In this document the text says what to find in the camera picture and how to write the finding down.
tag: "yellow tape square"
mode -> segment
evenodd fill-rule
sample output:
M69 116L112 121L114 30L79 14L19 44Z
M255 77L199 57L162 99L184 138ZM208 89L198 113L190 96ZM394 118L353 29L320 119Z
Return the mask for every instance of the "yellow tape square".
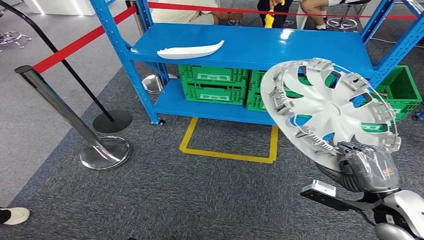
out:
M187 148L197 123L198 123L198 118L193 117L190 121L190 124L187 127L187 131L185 132L184 137L182 138L181 144L179 145L179 150L185 154L250 161L250 162L257 162L257 163L264 163L264 164L272 164L277 159L277 141L278 141L278 130L279 130L277 126L272 126L271 128L271 138L269 142L269 157L260 157L260 156L248 156L248 155L239 155L239 154Z

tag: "shelf upright post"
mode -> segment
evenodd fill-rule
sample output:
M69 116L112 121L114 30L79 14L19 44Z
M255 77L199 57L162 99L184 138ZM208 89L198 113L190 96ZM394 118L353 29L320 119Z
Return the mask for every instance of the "shelf upright post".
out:
M135 5L137 6L138 12L140 14L140 19L142 21L142 24L144 26L144 29L147 31L150 29L150 27L154 24L152 15L149 10L149 4L147 0L135 0ZM159 63L155 62L155 65L157 65L157 68L160 72L157 72L160 75L160 78L162 80L163 85L167 85L170 81L167 66L165 63Z
M153 104L142 85L142 80L140 79L140 76L135 68L134 62L128 58L130 50L127 48L126 42L122 38L118 27L115 24L114 18L112 17L112 14L108 8L108 4L104 0L90 0L90 3L94 8L96 15L100 20L100 23L103 26L110 43L113 46L113 49L121 61L126 74L129 76L129 80L131 81L135 92L140 98L151 123L160 124L160 119L153 110Z
M375 63L377 74L369 80L371 86L378 86L423 37L424 13L421 13L386 56Z
M375 9L368 23L360 33L363 44L367 44L368 40L374 35L383 20L389 13L390 9L395 5L396 0L381 0L380 4Z

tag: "blue shelf board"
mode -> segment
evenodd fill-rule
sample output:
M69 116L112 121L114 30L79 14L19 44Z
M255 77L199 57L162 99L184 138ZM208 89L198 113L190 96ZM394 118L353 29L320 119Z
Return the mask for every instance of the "blue shelf board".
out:
M223 46L209 56L171 60L157 55L173 47ZM323 58L370 78L375 74L356 32L155 23L131 48L133 61L268 70L277 63Z
M266 112L247 110L241 105L187 101L179 79L171 79L154 104L157 114L179 115L243 122L250 124L275 125Z

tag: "person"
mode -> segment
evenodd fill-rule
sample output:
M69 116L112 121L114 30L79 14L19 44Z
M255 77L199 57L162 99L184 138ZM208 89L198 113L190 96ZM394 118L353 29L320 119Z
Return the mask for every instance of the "person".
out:
M159 0L162 4L179 4L217 8L215 0ZM242 13L192 11L155 8L151 13L154 23L217 25L220 20L241 20Z
M337 4L348 4L357 1L358 0L302 0L300 7L306 14L326 15L327 7ZM323 18L322 16L310 16L310 18L315 22L315 28L313 30L327 30L326 17Z
M29 217L30 211L23 207L0 208L0 224L21 224Z
M259 0L257 3L257 9L259 11L268 12L272 8L274 12L279 13L288 13L290 5L292 5L293 0ZM262 19L262 23L265 26L265 17L266 14L261 14L260 18ZM272 24L272 28L275 29L283 29L284 23L286 22L287 15L274 15L274 22Z

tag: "red barrier belt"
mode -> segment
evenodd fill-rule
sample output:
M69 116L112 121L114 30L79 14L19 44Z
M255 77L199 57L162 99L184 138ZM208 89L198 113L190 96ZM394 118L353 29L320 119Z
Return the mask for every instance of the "red barrier belt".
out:
M181 5L181 4L170 4L170 3L158 3L148 2L148 7L151 9L170 9L170 10L189 10L189 11L208 11L208 12L224 12L224 13L245 13L245 14L268 14L267 11L258 11L252 9L242 8L226 8L226 7L209 7L209 6L193 6L193 5ZM371 16L360 16L360 15L339 15L339 14L305 14L295 12L274 12L276 15L289 15L289 16L321 16L331 18L370 18ZM416 19L414 15L388 15L386 19Z
M127 10L116 15L113 19L116 24L119 24L122 21L124 21L126 18L134 14L135 12L136 12L135 6L131 6ZM60 51L50 55L46 59L34 65L33 67L34 70L36 70L39 74L41 74L42 72L53 67L54 65L56 65L63 59L69 57L71 54L75 53L76 51L84 47L85 45L91 43L94 39L100 37L104 33L105 33L105 30L103 29L102 26L96 27L94 30L90 31L89 33L85 34L81 38L77 39L76 41L62 48Z
M225 8L225 7L207 7L207 6L192 6L192 5L181 5L181 4L169 4L169 3L157 3L157 2L149 2L148 6L152 9L169 9L169 10L188 10L188 11L209 11L209 12L224 12L224 13L247 13L247 14L268 14L267 11L258 11L252 9L242 9L242 8ZM129 7L127 10L121 12L113 19L116 24L121 23L123 20L131 16L136 12L135 6ZM274 12L276 15L290 15L290 16L327 16L327 17L338 17L338 18L370 18L371 16L359 16L359 15L337 15L337 14L301 14L294 12ZM416 19L413 15L388 15L385 17L386 19L408 19L413 20ZM63 59L69 57L71 54L75 53L85 45L91 43L96 38L100 37L105 33L105 30L102 26L98 26L94 30L85 34L81 38L75 40L68 46L62 48L60 51L50 55L46 59L34 65L34 70L38 73L43 73L47 69L56 65Z

